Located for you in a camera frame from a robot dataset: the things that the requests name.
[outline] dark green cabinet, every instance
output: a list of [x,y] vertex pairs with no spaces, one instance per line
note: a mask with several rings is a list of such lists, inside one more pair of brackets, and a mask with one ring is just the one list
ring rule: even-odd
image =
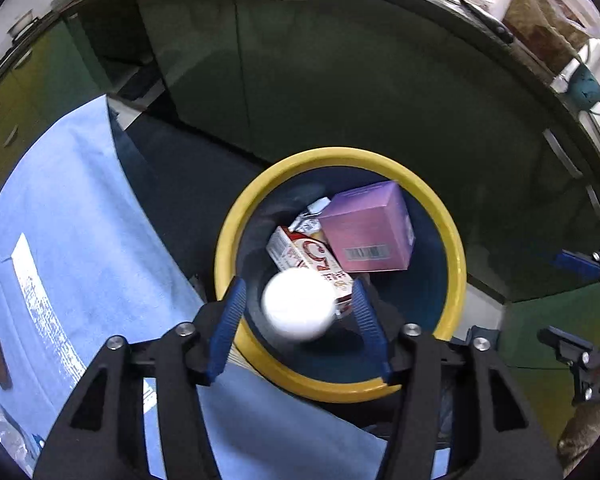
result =
[[48,126],[100,94],[62,21],[42,34],[11,71]]
[[138,6],[180,120],[251,151],[234,0]]
[[46,129],[99,93],[63,22],[27,48],[0,79],[0,190]]
[[12,73],[0,80],[0,190],[44,123]]
[[600,243],[588,166],[503,67],[383,0],[237,0],[237,15],[256,155],[389,156],[439,195],[468,272],[504,298],[587,283],[554,258]]
[[83,0],[64,18],[101,92],[133,101],[159,79],[136,0]]

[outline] cup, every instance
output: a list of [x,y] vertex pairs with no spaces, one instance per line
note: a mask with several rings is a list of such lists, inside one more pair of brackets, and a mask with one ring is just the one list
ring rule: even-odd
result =
[[565,95],[578,111],[600,115],[591,111],[600,102],[600,84],[587,65],[581,64],[573,72]]

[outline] yellow bucket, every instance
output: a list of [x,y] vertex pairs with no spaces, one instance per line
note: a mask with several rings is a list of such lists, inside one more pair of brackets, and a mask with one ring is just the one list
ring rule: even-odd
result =
[[362,402],[397,389],[373,374],[362,339],[351,330],[339,332],[332,342],[324,336],[290,346],[266,334],[259,305],[264,285],[276,272],[264,248],[276,225],[289,224],[317,198],[382,180],[395,180],[402,187],[416,241],[408,270],[373,273],[372,281],[380,296],[402,310],[408,322],[448,340],[464,303],[462,242],[433,190],[394,160],[355,148],[298,153],[256,177],[224,221],[216,249],[216,295],[222,297],[236,273],[248,288],[248,307],[235,344],[257,371],[293,394],[323,402]]

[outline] barcode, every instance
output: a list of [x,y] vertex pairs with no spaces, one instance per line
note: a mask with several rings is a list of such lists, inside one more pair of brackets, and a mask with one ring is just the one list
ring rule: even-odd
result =
[[385,260],[390,256],[389,247],[386,245],[372,245],[369,247],[352,247],[344,249],[347,260],[355,262],[359,260]]
[[269,239],[268,249],[269,253],[282,256],[286,252],[285,239],[279,233],[273,233],[273,236]]

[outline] light blue mat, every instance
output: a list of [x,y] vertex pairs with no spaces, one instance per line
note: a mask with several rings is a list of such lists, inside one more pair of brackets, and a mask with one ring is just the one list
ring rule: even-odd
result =
[[[13,381],[1,405],[45,438],[108,336],[157,338],[201,304],[129,187],[106,97],[60,119],[0,193],[0,341]],[[384,441],[249,371],[228,364],[200,389],[226,480],[375,478]],[[149,380],[144,406],[151,471],[164,477]]]

